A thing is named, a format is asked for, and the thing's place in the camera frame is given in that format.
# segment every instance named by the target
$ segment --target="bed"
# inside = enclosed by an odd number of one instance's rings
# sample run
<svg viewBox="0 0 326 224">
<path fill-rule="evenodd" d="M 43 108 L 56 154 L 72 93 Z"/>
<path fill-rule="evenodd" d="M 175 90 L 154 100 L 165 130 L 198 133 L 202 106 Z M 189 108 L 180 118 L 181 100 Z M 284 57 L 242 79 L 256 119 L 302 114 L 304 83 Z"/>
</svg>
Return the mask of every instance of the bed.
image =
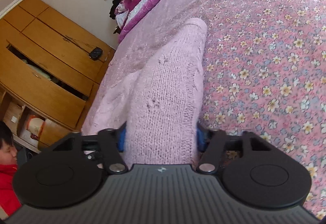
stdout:
<svg viewBox="0 0 326 224">
<path fill-rule="evenodd" d="M 250 130 L 307 168 L 305 207 L 326 215 L 326 0 L 161 0 L 125 36 L 83 134 L 118 128 L 139 70 L 189 17 L 208 25 L 200 122 Z"/>
</svg>

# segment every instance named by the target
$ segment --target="wall molding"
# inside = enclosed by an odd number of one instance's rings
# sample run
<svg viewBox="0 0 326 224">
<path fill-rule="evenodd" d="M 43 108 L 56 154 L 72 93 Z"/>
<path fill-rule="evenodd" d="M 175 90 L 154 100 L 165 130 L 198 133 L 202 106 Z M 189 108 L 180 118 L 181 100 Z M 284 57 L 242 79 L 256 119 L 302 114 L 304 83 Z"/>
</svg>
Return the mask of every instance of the wall molding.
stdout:
<svg viewBox="0 0 326 224">
<path fill-rule="evenodd" d="M 15 6 L 17 6 L 23 0 L 14 0 L 7 7 L 5 7 L 2 11 L 0 11 L 0 19 L 5 16 L 9 11 L 11 11 Z"/>
</svg>

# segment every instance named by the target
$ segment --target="red jacket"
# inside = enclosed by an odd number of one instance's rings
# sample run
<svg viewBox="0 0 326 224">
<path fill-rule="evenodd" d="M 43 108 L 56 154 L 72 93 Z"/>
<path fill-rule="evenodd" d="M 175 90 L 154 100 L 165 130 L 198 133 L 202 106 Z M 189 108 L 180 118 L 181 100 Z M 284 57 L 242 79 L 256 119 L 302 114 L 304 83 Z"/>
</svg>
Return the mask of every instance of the red jacket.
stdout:
<svg viewBox="0 0 326 224">
<path fill-rule="evenodd" d="M 8 216 L 21 206 L 12 189 L 12 178 L 16 171 L 17 165 L 0 165 L 0 206 Z"/>
</svg>

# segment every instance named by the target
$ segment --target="child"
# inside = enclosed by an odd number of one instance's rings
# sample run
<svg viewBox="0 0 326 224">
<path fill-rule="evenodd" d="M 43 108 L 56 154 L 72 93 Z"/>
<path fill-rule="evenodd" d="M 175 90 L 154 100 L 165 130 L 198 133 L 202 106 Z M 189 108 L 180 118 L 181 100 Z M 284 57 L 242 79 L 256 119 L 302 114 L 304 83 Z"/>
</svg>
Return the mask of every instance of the child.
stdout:
<svg viewBox="0 0 326 224">
<path fill-rule="evenodd" d="M 12 189 L 12 178 L 17 171 L 17 150 L 7 125 L 0 121 L 0 211 L 10 216 L 20 206 Z"/>
</svg>

